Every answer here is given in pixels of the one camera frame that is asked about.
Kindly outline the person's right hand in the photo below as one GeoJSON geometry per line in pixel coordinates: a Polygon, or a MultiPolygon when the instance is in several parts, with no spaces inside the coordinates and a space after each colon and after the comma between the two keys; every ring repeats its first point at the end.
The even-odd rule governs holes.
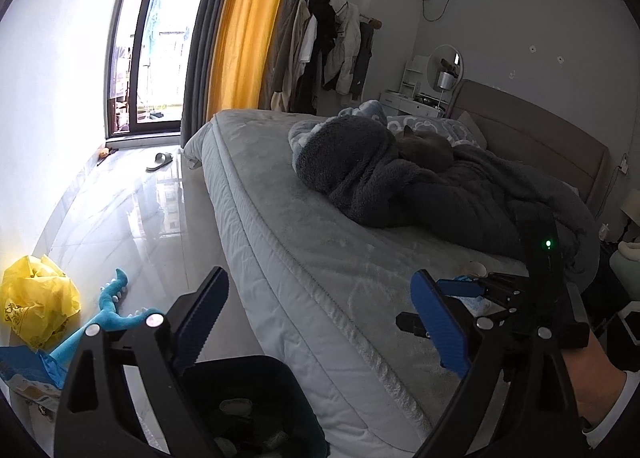
{"type": "Polygon", "coordinates": [[[588,426],[597,426],[611,412],[623,392],[627,376],[612,365],[592,331],[585,348],[566,350],[562,355],[574,389],[578,415],[588,426]]]}

